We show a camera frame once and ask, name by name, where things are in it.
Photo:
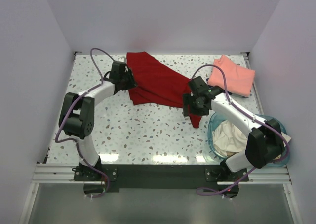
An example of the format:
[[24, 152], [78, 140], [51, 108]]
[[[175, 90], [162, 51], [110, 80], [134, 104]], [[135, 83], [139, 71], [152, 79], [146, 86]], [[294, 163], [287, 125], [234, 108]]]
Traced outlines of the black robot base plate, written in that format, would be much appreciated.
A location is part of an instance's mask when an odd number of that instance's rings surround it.
[[220, 165], [114, 165], [97, 170], [78, 164], [73, 180], [83, 182], [85, 194], [118, 193], [122, 189], [192, 189], [206, 187], [221, 191], [246, 174], [224, 170]]

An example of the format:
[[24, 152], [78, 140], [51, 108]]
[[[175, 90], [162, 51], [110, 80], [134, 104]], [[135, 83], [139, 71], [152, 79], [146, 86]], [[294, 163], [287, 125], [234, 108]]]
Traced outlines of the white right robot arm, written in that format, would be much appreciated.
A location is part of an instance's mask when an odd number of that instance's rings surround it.
[[183, 114], [204, 116], [211, 110], [222, 114], [232, 122], [247, 138], [244, 151], [225, 159], [220, 168], [220, 176], [231, 181], [237, 172], [247, 167], [262, 168], [275, 161], [287, 149], [281, 134], [280, 123], [271, 118], [266, 120], [241, 107], [219, 86], [210, 87], [201, 77], [188, 81], [190, 93], [183, 95]]

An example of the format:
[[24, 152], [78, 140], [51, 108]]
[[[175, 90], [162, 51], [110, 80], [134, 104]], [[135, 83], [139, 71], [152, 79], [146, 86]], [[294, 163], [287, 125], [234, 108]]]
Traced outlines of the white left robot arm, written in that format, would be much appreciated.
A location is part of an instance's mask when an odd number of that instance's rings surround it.
[[90, 180], [102, 176], [100, 157], [92, 139], [95, 107], [119, 91], [137, 86], [131, 68], [124, 62], [114, 61], [111, 70], [101, 77], [101, 82], [80, 93], [69, 92], [65, 95], [58, 121], [56, 143], [73, 141], [85, 168], [85, 175]]

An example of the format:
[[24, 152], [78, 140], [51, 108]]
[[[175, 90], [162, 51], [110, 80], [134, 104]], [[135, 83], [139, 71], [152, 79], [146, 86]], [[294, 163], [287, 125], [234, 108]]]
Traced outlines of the red t shirt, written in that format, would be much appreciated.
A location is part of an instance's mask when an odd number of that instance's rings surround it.
[[160, 63], [146, 52], [128, 52], [127, 65], [131, 68], [137, 87], [129, 90], [134, 105], [155, 103], [183, 108], [183, 95], [189, 94], [189, 78]]

